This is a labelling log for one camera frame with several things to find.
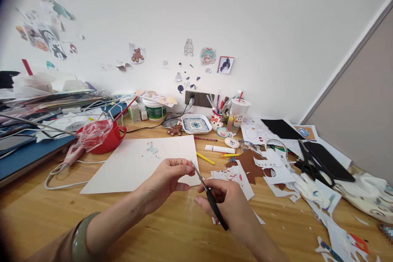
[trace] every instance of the bunny cutout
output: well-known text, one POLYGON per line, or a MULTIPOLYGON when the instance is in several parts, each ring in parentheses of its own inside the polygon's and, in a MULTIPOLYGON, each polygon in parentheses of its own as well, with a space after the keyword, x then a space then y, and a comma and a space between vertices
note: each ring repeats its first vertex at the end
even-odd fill
POLYGON ((185 46, 184 46, 184 55, 187 56, 190 54, 190 56, 194 56, 194 46, 192 46, 192 40, 187 39, 185 46))

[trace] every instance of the wall socket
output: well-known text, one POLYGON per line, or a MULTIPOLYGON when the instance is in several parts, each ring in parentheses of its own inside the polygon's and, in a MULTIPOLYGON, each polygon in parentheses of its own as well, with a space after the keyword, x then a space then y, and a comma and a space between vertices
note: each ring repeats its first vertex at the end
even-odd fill
POLYGON ((202 107, 207 107, 207 108, 212 107, 206 97, 206 95, 209 95, 209 94, 203 93, 203 92, 196 92, 196 91, 186 91, 185 92, 185 99, 184 99, 185 104, 187 104, 188 100, 190 99, 191 93, 194 93, 194 95, 195 95, 194 103, 192 104, 193 106, 202 106, 202 107))

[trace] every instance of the plastic cup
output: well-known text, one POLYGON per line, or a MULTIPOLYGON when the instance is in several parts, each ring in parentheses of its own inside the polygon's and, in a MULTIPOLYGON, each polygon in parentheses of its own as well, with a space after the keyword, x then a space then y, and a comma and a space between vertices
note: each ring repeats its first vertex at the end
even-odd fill
POLYGON ((228 118, 228 130, 229 132, 237 133, 251 103, 243 99, 239 101, 239 99, 236 98, 233 98, 231 102, 232 104, 230 106, 228 118))

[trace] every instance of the hand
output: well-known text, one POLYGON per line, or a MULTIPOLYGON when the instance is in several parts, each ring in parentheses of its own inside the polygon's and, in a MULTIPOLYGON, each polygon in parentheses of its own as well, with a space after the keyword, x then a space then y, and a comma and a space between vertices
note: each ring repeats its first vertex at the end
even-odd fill
MULTIPOLYGON (((219 179, 207 179, 205 184, 207 187, 211 187, 210 191, 216 199, 217 206, 231 233, 237 240, 246 246, 250 246, 255 239, 255 230, 260 228, 260 223, 240 185, 234 181, 219 179)), ((198 187, 198 192, 201 193, 203 191, 205 190, 203 184, 201 184, 198 187)), ((195 202, 206 214, 215 218, 216 224, 218 223, 207 198, 197 196, 195 202)))
POLYGON ((165 159, 137 191, 141 194, 145 215, 157 210, 174 191, 187 191, 190 186, 179 183, 184 175, 194 176, 195 169, 186 159, 165 159))

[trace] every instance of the red mug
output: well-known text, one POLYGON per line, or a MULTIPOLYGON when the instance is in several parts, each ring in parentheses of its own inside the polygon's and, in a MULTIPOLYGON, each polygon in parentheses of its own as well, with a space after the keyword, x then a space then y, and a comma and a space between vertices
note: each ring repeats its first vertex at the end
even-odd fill
POLYGON ((99 146, 93 148, 90 152, 92 154, 106 154, 110 151, 113 151, 122 143, 124 136, 127 133, 127 128, 124 126, 118 126, 116 122, 113 122, 113 128, 109 131, 107 137, 104 142, 99 146))

